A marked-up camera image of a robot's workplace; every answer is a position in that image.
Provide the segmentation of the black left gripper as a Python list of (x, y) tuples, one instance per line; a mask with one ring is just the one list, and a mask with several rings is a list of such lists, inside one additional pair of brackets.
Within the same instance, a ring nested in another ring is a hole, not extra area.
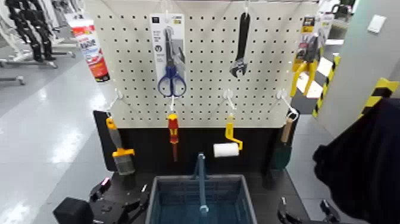
[(122, 224), (132, 223), (148, 207), (148, 185), (144, 184), (140, 197), (133, 201), (115, 202), (106, 200), (103, 195), (111, 187), (109, 177), (95, 185), (89, 194), (90, 207), (93, 213), (93, 224)]

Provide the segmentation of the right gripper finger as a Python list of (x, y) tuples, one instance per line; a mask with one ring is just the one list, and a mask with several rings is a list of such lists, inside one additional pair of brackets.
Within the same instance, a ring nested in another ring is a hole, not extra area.
[(340, 215), (338, 211), (332, 207), (327, 200), (322, 200), (320, 203), (321, 211), (325, 214), (323, 222), (340, 223)]
[(277, 217), (280, 223), (282, 224), (301, 224), (300, 218), (290, 214), (286, 208), (286, 198), (282, 197), (280, 199), (278, 209), (277, 209)]

